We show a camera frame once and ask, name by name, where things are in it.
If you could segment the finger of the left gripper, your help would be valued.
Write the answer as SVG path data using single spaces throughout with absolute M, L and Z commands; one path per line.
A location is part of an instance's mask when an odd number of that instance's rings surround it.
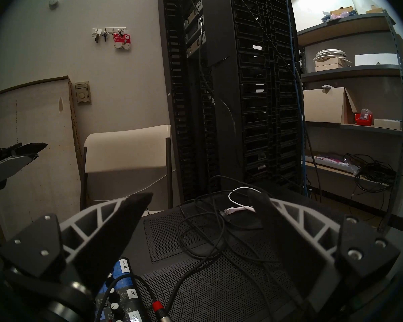
M 47 146 L 46 143 L 17 143 L 8 148 L 0 148 L 0 190 L 5 188 L 8 178 L 35 160 L 38 153 Z

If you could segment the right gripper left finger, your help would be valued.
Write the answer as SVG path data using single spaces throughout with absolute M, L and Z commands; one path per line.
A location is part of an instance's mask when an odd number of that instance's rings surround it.
M 28 286 L 70 287 L 74 282 L 99 291 L 128 245 L 153 193 L 100 203 L 59 224 L 57 215 L 39 217 L 0 249 Z

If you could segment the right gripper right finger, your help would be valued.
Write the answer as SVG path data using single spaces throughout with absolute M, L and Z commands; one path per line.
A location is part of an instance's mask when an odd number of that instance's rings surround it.
M 384 278 L 400 250 L 354 215 L 334 220 L 309 206 L 255 195 L 277 257 L 311 309 L 337 309 Z

